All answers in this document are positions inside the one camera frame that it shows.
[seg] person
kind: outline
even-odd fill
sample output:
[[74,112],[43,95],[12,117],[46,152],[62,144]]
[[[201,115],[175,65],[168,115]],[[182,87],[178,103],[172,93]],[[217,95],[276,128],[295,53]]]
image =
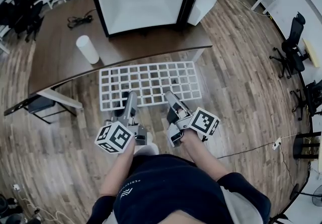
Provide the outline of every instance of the person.
[[229,172],[192,129],[181,142],[194,163],[167,154],[133,157],[132,139],[106,175],[87,224],[268,222],[264,194]]

